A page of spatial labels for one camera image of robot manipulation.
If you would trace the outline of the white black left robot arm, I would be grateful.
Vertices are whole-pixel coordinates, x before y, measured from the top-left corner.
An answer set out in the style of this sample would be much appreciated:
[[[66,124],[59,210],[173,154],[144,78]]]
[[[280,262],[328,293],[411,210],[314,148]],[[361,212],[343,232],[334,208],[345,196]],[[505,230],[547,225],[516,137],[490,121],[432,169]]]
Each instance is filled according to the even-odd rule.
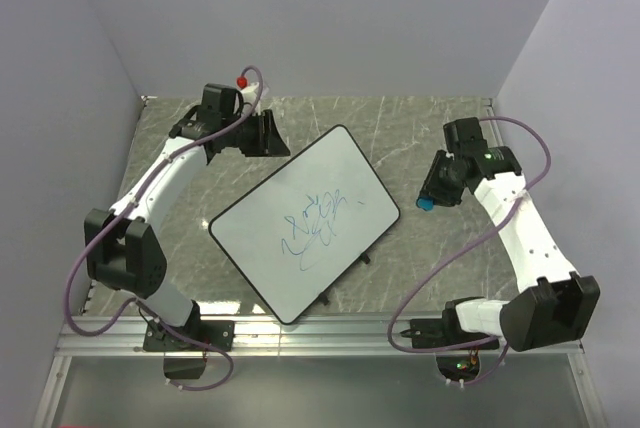
[[[263,83],[244,76],[234,87],[207,84],[128,194],[108,210],[92,210],[84,222],[89,277],[130,294],[180,350],[204,341],[200,307],[167,279],[157,233],[184,189],[225,149],[246,157],[289,156],[272,111],[260,107],[263,91]]]

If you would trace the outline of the aluminium front rail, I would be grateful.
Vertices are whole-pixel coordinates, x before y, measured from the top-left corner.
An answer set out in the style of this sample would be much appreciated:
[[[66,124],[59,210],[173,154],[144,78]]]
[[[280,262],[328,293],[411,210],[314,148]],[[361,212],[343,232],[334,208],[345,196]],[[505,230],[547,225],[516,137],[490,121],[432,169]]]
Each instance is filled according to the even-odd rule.
[[[235,323],[233,357],[340,357],[399,356],[387,340],[388,320],[381,313],[311,316],[293,325],[282,325],[268,315],[209,315],[206,321]],[[124,316],[106,333],[83,337],[64,326],[54,349],[56,356],[160,357],[143,349],[146,323]]]

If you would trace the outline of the blue bone-shaped whiteboard eraser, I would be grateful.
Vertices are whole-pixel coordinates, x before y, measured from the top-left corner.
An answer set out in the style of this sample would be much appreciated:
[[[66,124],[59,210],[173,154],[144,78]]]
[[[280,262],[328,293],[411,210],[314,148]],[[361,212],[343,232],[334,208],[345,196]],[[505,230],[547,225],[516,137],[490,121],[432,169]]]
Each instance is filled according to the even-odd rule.
[[[435,203],[431,197],[419,197],[416,206],[423,211],[429,212],[434,209]]]

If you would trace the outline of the aluminium right side rail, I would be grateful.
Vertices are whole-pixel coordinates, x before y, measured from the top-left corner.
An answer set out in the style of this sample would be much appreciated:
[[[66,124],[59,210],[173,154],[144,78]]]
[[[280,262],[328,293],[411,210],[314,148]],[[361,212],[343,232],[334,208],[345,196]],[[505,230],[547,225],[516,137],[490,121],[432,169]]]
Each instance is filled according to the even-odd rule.
[[[513,169],[484,179],[474,192],[506,249],[516,276],[519,293],[533,288],[540,278],[559,281],[564,278],[564,263],[559,249],[542,220],[530,189],[546,177],[551,168],[551,153],[544,139],[526,123],[512,117],[494,115],[493,122],[504,122],[527,131],[541,147],[545,164],[542,171],[528,180]]]

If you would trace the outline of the aluminium rail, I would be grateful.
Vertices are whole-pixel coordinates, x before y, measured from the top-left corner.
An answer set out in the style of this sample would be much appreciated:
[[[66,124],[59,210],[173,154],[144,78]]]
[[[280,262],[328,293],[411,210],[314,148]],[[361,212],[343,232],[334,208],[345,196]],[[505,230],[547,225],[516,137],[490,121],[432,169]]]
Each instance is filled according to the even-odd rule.
[[[506,249],[516,276],[519,293],[533,288],[540,278],[559,281],[564,278],[564,263],[559,249],[542,220],[530,189],[546,177],[551,168],[551,153],[544,139],[526,123],[512,117],[494,115],[493,122],[504,122],[527,131],[541,147],[545,164],[542,171],[528,180],[513,169],[484,179],[474,192]]]
[[[233,357],[340,357],[399,356],[387,340],[388,320],[381,313],[311,316],[293,325],[282,325],[268,315],[209,315],[206,321],[235,323]],[[64,326],[54,349],[56,356],[160,357],[143,349],[146,323],[124,316],[106,333],[83,337]]]

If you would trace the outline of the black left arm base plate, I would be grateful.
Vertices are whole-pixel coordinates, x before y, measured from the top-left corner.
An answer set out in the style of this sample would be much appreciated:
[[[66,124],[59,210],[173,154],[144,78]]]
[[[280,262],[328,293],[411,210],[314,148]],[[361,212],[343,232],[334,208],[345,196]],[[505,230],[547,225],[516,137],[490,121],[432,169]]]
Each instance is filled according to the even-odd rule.
[[[147,324],[144,352],[179,352],[202,350],[210,345],[228,352],[234,339],[235,323],[231,320],[204,320],[193,327],[167,329],[163,324],[150,321]]]

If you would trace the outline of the white whiteboard black frame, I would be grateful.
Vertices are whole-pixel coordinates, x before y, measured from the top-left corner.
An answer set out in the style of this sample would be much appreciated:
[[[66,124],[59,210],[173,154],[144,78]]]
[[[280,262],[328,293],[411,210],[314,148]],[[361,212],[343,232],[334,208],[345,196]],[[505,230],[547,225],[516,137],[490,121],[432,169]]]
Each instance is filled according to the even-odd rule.
[[[400,217],[354,136],[336,125],[213,218],[209,233],[290,325]]]

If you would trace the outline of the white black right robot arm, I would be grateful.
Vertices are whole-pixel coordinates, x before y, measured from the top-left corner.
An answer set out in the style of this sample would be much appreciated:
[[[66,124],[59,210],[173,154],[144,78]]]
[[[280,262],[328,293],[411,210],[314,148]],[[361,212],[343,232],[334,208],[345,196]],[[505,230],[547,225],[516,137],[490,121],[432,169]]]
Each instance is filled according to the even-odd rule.
[[[454,207],[464,193],[481,204],[514,269],[518,294],[510,301],[466,298],[446,304],[444,341],[466,346],[476,335],[501,338],[523,352],[581,339],[600,297],[592,276],[581,276],[552,238],[530,196],[512,150],[492,147],[476,117],[443,127],[416,204],[423,210]]]

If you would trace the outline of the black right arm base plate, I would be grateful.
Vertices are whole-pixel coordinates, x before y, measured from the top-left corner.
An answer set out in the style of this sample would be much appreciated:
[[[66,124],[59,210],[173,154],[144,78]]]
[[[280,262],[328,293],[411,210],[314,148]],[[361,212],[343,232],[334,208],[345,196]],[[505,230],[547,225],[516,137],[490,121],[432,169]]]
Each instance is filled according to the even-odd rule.
[[[455,323],[435,318],[411,319],[409,328],[402,331],[401,335],[410,339],[415,349],[434,349],[470,342],[474,342],[472,349],[497,350],[500,347],[499,341],[489,335],[463,332]]]

